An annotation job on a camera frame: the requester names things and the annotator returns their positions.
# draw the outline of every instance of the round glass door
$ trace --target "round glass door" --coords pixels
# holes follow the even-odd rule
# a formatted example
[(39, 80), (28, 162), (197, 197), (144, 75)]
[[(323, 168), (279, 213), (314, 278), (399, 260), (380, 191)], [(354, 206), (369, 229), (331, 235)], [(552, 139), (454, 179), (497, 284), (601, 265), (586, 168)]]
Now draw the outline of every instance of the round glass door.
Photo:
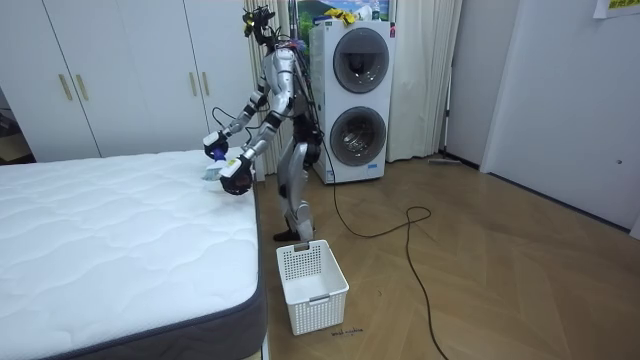
[(349, 31), (336, 46), (333, 70), (346, 90), (364, 94), (377, 88), (389, 68), (389, 48), (377, 32), (358, 28)]
[(367, 107), (345, 111), (331, 129), (331, 149), (341, 163), (366, 165), (380, 154), (387, 127), (380, 114)]

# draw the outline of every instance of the white wardrobe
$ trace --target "white wardrobe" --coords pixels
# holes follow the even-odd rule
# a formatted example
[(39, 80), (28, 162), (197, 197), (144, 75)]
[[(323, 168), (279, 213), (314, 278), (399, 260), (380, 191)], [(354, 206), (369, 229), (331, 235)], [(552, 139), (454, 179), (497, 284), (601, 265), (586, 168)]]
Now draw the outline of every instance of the white wardrobe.
[(237, 114), (254, 87), (242, 6), (0, 1), (0, 86), (36, 159), (201, 149), (212, 109)]

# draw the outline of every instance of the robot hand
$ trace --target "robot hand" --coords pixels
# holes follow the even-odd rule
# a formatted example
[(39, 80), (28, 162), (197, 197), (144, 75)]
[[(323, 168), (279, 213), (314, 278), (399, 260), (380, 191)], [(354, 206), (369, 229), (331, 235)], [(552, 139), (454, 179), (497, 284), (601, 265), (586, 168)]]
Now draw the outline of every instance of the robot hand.
[(219, 160), (216, 155), (222, 153), (222, 156), (229, 151), (229, 143), (227, 142), (227, 136), (222, 131), (217, 131), (203, 140), (204, 153), (213, 160)]
[(231, 195), (246, 193), (251, 189), (252, 182), (251, 161), (242, 155), (229, 161), (229, 165), (220, 170), (222, 188)]

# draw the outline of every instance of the mattress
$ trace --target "mattress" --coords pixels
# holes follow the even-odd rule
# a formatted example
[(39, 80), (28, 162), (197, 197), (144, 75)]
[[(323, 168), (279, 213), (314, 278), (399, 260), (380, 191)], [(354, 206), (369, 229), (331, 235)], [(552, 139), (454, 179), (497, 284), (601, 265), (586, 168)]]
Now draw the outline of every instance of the mattress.
[(208, 164), (193, 151), (0, 167), (0, 359), (258, 351), (256, 199), (210, 191)]

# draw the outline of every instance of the floor mop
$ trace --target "floor mop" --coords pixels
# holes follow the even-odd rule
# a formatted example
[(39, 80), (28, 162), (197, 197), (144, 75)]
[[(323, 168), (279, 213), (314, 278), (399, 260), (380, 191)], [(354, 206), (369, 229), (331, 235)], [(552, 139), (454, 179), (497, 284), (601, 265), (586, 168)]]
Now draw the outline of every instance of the floor mop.
[(441, 159), (429, 159), (429, 164), (433, 165), (460, 165), (458, 160), (447, 159), (447, 138), (449, 137), (449, 105), (451, 104), (451, 74), (449, 74), (449, 89), (447, 90), (447, 103), (445, 105), (444, 117), (444, 148)]

